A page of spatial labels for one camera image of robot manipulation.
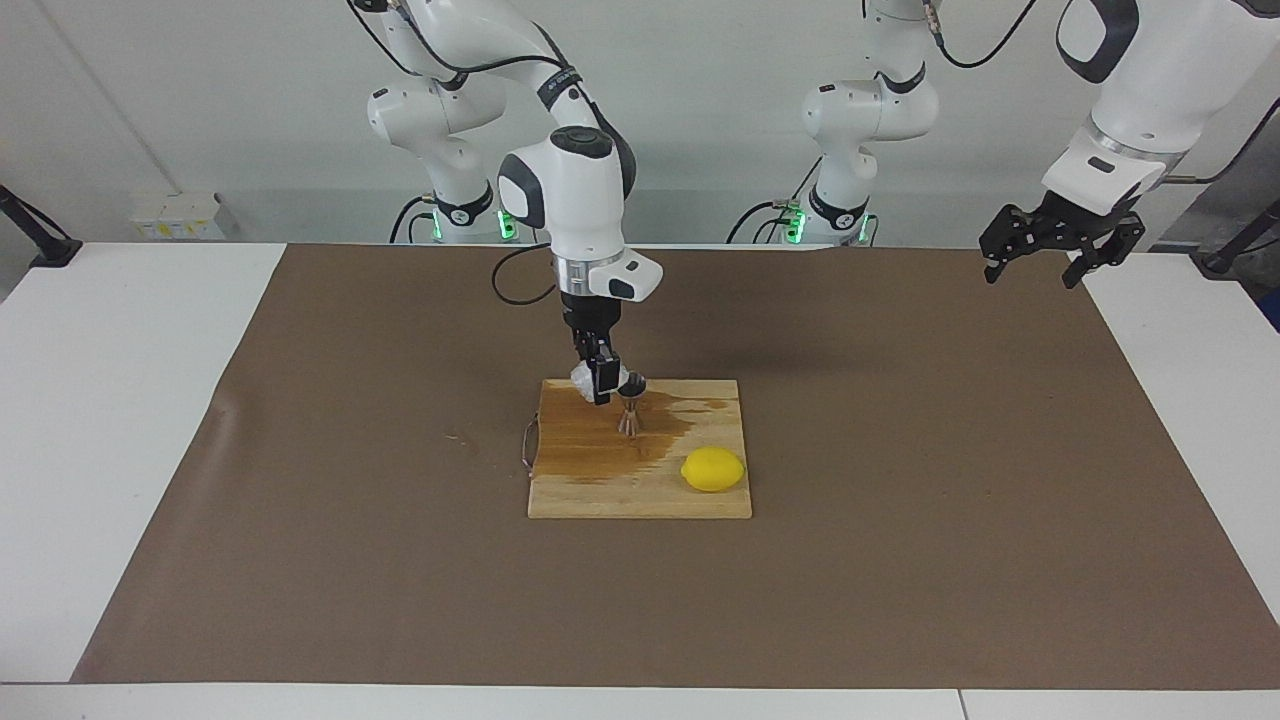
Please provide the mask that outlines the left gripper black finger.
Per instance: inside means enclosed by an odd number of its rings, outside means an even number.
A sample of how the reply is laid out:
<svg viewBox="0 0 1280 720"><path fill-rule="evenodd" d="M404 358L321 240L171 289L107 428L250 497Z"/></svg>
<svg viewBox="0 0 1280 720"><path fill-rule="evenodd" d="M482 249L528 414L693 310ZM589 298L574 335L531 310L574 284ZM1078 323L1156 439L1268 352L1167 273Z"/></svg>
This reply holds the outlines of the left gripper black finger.
<svg viewBox="0 0 1280 720"><path fill-rule="evenodd" d="M1144 234L1146 224L1139 214L1126 213L1101 243L1085 236L1074 240L1068 247L1076 250L1078 255L1061 275L1064 287L1074 290L1089 273L1123 264Z"/></svg>
<svg viewBox="0 0 1280 720"><path fill-rule="evenodd" d="M1024 211L1012 204L1006 204L996 213L979 237L988 284L998 281L1010 261L1039 251L1037 231L1041 220L1038 213Z"/></svg>

